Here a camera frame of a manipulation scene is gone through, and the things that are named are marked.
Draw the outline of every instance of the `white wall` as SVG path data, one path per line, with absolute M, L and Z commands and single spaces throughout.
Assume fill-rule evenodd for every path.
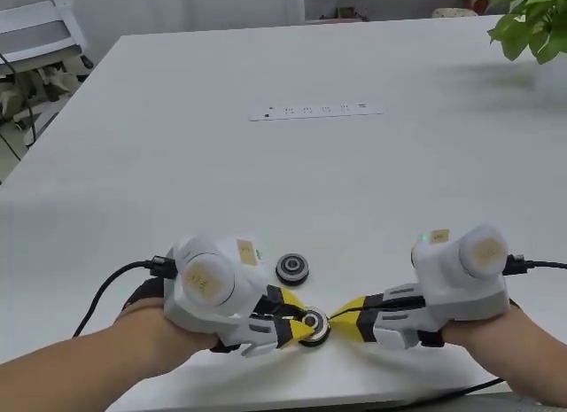
M 121 35 L 299 23 L 299 0 L 73 0 L 99 61 Z

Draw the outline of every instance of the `white table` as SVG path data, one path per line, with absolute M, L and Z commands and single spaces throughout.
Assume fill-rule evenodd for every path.
M 296 293 L 329 313 L 414 281 L 409 249 L 429 229 L 493 222 L 514 253 L 567 260 L 567 111 L 536 106 L 535 64 L 489 47 L 495 21 L 122 38 L 0 190 L 0 361 L 69 337 L 112 271 L 185 234 L 253 231 L 270 266 L 303 253 L 312 274 Z M 357 100 L 384 114 L 248 121 L 256 105 Z M 87 331 L 146 276 L 116 282 Z M 552 269 L 509 279 L 564 341 L 566 284 Z M 331 337 L 251 360 L 198 354 L 111 410 L 400 400 L 489 377 L 457 348 Z

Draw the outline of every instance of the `metal bearing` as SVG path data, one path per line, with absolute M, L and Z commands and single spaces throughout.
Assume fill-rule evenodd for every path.
M 277 278 L 286 285 L 303 284 L 309 276 L 307 260 L 301 254 L 285 254 L 276 265 Z
M 315 330 L 309 338 L 302 339 L 299 343 L 305 347 L 317 347 L 324 343 L 330 334 L 329 319 L 327 315 L 318 308 L 306 308 L 306 314 L 301 321 Z

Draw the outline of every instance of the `power cord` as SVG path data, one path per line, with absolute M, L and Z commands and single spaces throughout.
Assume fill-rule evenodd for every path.
M 0 59 L 6 64 L 6 66 L 8 66 L 8 69 L 10 69 L 10 71 L 12 71 L 12 74 L 14 76 L 14 80 L 16 80 L 16 84 L 18 84 L 19 93 L 21 94 L 22 98 L 24 99 L 24 104 L 26 105 L 27 111 L 29 112 L 29 120 L 30 120 L 30 124 L 32 126 L 32 135 L 34 137 L 32 139 L 32 143 L 29 145 L 29 147 L 31 147 L 37 141 L 37 133 L 35 131 L 34 111 L 32 110 L 32 107 L 29 104 L 29 101 L 27 100 L 27 94 L 26 94 L 26 91 L 24 90 L 24 88 L 22 86 L 22 83 L 19 80 L 18 73 L 16 73 L 16 70 L 14 69 L 14 67 L 12 66 L 10 61 L 8 61 L 8 59 L 6 59 L 2 53 L 0 53 Z
M 2 133 L 0 133 L 0 139 L 4 140 L 4 143 L 6 144 L 6 146 L 8 146 L 8 149 L 10 150 L 12 155 L 16 157 L 18 161 L 21 161 L 21 157 L 14 151 L 14 148 L 12 148 L 12 145 L 8 143 L 8 141 L 6 140 L 6 138 Z
M 408 410 L 410 408 L 421 408 L 421 407 L 424 407 L 424 406 L 437 405 L 437 404 L 443 403 L 445 401 L 451 401 L 451 400 L 459 399 L 463 396 L 466 396 L 467 394 L 472 394 L 472 393 L 475 393 L 475 392 L 479 392 L 481 390 L 485 390 L 486 388 L 492 387 L 494 385 L 501 384 L 503 382 L 504 382 L 504 380 L 502 378 L 495 378 L 495 379 L 487 381 L 483 384 L 474 385 L 472 387 L 463 388 L 461 390 L 455 390 L 453 392 L 441 394 L 440 396 L 432 397 L 430 399 L 417 400 L 417 401 L 414 401 L 414 402 L 409 403 L 407 405 L 392 406 L 390 408 L 374 408 L 374 409 L 369 409 L 369 411 L 375 410 L 376 412 L 377 411 L 393 412 L 393 411 L 397 411 L 397 410 Z
M 509 255 L 506 259 L 506 267 L 502 274 L 504 276 L 524 275 L 531 268 L 565 268 L 567 264 L 555 261 L 531 261 L 526 260 L 523 255 Z
M 161 257 L 156 255 L 151 260 L 145 261 L 134 261 L 126 266 L 122 266 L 114 273 L 112 273 L 106 280 L 100 285 L 98 288 L 95 297 L 92 299 L 90 303 L 89 310 L 85 317 L 82 318 L 81 323 L 77 327 L 76 331 L 73 334 L 73 338 L 79 337 L 81 335 L 82 330 L 85 328 L 87 323 L 89 322 L 90 318 L 95 313 L 95 310 L 98 306 L 98 302 L 100 301 L 101 297 L 105 293 L 106 289 L 114 282 L 118 277 L 124 275 L 126 272 L 132 270 L 133 268 L 147 268 L 150 270 L 150 275 L 161 277 L 164 279 L 175 279 L 177 276 L 177 268 L 175 267 L 175 261 L 172 259 L 168 259 L 166 257 Z

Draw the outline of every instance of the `power outlet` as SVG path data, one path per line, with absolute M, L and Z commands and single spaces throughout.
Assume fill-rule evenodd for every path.
M 382 113 L 376 104 L 357 102 L 339 105 L 288 105 L 253 109 L 250 121 L 293 120 L 302 118 L 348 117 Z

